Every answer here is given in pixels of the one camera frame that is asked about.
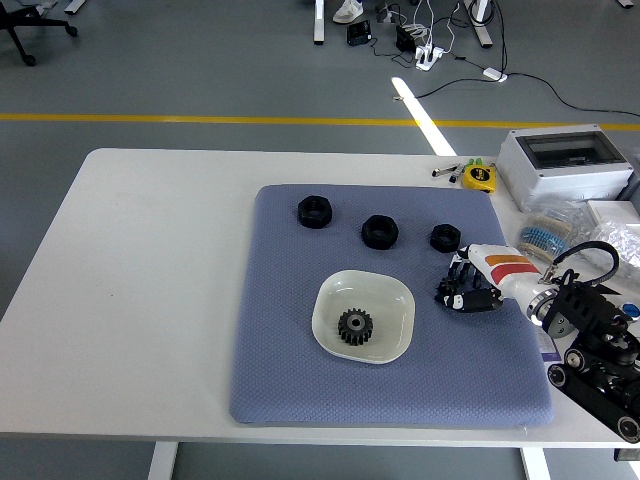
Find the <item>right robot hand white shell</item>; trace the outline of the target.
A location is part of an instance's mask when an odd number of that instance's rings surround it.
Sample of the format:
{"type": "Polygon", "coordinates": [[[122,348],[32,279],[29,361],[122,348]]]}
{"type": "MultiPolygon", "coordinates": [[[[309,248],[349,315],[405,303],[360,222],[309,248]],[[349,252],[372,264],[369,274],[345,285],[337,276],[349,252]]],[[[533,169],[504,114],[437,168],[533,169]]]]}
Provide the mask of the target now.
{"type": "Polygon", "coordinates": [[[461,313],[497,310],[506,299],[522,313],[551,297],[554,287],[516,248],[471,244],[456,251],[435,300],[461,313]]]}

